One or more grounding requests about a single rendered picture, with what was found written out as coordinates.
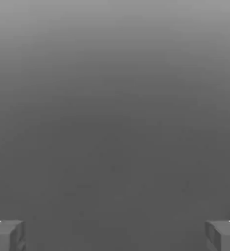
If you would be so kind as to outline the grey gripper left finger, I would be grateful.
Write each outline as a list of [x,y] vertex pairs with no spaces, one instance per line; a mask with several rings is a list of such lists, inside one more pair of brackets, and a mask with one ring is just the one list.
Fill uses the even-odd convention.
[[0,220],[0,251],[26,251],[25,221]]

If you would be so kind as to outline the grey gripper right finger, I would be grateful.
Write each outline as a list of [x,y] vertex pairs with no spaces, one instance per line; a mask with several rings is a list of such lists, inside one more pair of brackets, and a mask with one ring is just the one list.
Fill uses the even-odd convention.
[[207,251],[230,251],[230,220],[206,221]]

